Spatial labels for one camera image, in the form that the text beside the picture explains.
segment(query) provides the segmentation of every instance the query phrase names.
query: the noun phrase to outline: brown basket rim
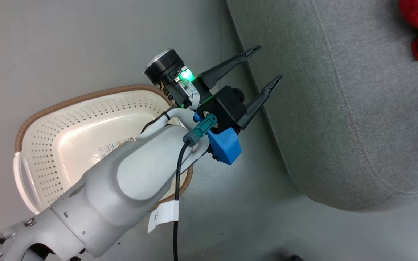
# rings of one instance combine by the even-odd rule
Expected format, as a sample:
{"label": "brown basket rim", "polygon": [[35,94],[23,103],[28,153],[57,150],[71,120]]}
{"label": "brown basket rim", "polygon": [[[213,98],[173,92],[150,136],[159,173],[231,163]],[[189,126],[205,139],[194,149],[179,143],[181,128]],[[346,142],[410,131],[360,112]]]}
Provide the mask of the brown basket rim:
{"label": "brown basket rim", "polygon": [[[28,119],[20,126],[20,129],[17,133],[17,136],[15,138],[15,152],[21,152],[22,151],[22,142],[24,140],[25,133],[27,132],[30,125],[32,125],[35,121],[40,119],[41,117],[44,117],[50,113],[53,113],[55,111],[58,111],[60,109],[64,109],[66,107],[72,106],[74,104],[78,104],[84,101],[88,101],[91,99],[99,98],[102,96],[110,95],[110,94],[119,94],[121,92],[126,91],[151,91],[155,94],[158,94],[161,96],[168,104],[169,106],[172,106],[173,103],[167,99],[167,96],[165,96],[158,88],[151,86],[149,84],[132,84],[127,86],[121,86],[121,87],[115,87],[111,89],[106,89],[103,91],[95,91],[91,92],[89,94],[84,94],[81,96],[77,96],[72,99],[68,99],[67,101],[63,101],[61,103],[55,104],[53,106],[50,106],[46,109],[42,109],[41,111],[38,111],[37,113],[33,114],[32,116],[28,117]],[[189,167],[187,169],[186,179],[184,183],[180,187],[180,195],[182,195],[185,190],[187,189],[191,178],[193,177],[193,166]],[[172,198],[175,196],[175,194],[172,194],[162,200],[160,200],[156,206],[154,206],[153,210],[155,210],[161,203],[168,202],[172,200]]]}

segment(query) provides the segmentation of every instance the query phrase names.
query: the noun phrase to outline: gray sofa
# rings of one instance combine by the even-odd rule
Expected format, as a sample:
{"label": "gray sofa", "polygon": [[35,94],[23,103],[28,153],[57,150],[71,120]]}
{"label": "gray sofa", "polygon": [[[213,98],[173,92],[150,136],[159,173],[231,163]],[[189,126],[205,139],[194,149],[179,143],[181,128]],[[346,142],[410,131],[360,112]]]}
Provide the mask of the gray sofa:
{"label": "gray sofa", "polygon": [[418,199],[418,32],[397,0],[228,0],[295,184],[312,200],[376,211]]}

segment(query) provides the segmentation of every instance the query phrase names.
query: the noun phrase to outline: screw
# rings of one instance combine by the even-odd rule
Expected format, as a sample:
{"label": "screw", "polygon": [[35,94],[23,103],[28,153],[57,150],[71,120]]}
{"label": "screw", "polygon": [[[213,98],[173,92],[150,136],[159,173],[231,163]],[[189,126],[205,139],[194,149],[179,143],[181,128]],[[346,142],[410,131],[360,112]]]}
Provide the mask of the screw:
{"label": "screw", "polygon": [[24,225],[25,225],[26,227],[31,227],[31,226],[33,226],[35,223],[36,223],[36,222],[35,222],[35,218],[34,218],[34,217],[31,217],[31,218],[29,218],[28,220],[26,220],[26,221],[24,222]]}

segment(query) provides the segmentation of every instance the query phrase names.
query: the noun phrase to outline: sofa cushion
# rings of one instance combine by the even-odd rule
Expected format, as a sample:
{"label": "sofa cushion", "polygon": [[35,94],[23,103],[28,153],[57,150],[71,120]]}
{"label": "sofa cushion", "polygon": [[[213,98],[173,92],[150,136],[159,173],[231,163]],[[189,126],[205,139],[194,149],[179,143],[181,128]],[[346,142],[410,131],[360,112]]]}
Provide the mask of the sofa cushion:
{"label": "sofa cushion", "polygon": [[295,184],[344,210],[418,198],[418,62],[395,0],[228,0]]}

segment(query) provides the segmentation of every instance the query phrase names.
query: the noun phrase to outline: gray floor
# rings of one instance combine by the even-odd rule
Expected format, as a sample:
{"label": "gray floor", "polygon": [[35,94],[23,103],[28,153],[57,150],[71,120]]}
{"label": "gray floor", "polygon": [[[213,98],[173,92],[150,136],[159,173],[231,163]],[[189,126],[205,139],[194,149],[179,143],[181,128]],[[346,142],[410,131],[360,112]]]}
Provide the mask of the gray floor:
{"label": "gray floor", "polygon": [[[148,83],[144,66],[168,47],[196,73],[240,48],[222,0],[0,0],[0,230],[30,216],[12,174],[23,121],[74,96]],[[219,87],[226,84],[248,100],[255,94],[245,67]],[[418,202],[351,213],[309,200],[289,179],[267,124],[261,115],[240,135],[243,153],[233,166],[210,157],[195,166],[181,198],[181,260],[291,253],[308,261],[418,260]],[[144,220],[99,260],[171,260],[171,225],[150,234],[146,227]]]}

